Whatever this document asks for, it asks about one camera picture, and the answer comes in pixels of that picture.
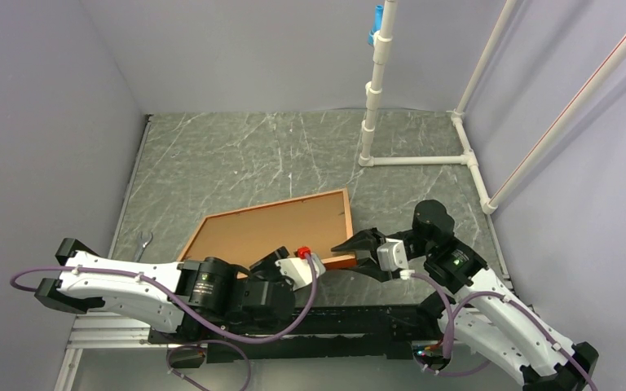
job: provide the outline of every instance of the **corkboard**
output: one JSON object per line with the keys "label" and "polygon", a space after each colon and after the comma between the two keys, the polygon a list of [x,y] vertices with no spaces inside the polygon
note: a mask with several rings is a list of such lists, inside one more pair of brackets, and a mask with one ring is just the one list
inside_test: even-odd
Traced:
{"label": "corkboard", "polygon": [[179,261],[218,257],[249,267],[280,246],[307,246],[329,269],[355,265],[353,254],[332,254],[353,235],[346,188],[207,216]]}

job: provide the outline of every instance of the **blue plastic object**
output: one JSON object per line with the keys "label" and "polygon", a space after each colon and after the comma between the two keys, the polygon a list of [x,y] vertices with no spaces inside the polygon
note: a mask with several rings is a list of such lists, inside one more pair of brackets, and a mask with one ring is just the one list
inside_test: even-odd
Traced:
{"label": "blue plastic object", "polygon": [[373,23],[373,28],[371,32],[368,33],[368,44],[373,46],[373,34],[376,33],[377,30],[380,29],[380,25],[382,24],[382,10],[383,6],[376,6],[376,21]]}

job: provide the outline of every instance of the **wrench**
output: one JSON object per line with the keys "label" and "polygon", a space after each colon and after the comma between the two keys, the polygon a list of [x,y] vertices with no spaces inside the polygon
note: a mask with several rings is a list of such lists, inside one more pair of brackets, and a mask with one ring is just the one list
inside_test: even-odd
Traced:
{"label": "wrench", "polygon": [[135,255],[133,256],[133,262],[139,263],[140,258],[143,256],[145,252],[145,248],[152,242],[152,231],[150,231],[150,236],[146,239],[143,237],[143,232],[138,232],[138,245],[135,248]]}

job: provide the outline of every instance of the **red cap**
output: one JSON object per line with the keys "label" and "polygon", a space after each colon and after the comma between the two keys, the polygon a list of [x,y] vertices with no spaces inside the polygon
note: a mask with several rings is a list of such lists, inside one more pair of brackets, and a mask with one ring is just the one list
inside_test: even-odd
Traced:
{"label": "red cap", "polygon": [[306,246],[303,246],[299,248],[298,250],[296,250],[296,254],[298,254],[299,258],[306,259],[306,254],[311,255],[311,249]]}

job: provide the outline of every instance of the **marble table surface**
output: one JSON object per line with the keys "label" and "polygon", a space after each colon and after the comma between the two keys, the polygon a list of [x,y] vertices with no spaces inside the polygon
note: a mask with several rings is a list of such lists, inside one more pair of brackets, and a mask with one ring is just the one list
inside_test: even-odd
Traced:
{"label": "marble table surface", "polygon": [[[362,168],[356,160],[363,118],[363,110],[152,116],[113,257],[130,260],[138,231],[152,231],[141,262],[172,262],[205,215],[347,187],[355,231],[408,229],[414,205],[436,199],[455,219],[456,236],[500,273],[469,170]],[[382,111],[376,129],[374,156],[461,153],[447,113]],[[423,271],[422,260],[411,265]],[[432,291],[423,281],[379,283],[331,270],[320,280],[315,305],[414,304]],[[300,305],[308,292],[298,292]]]}

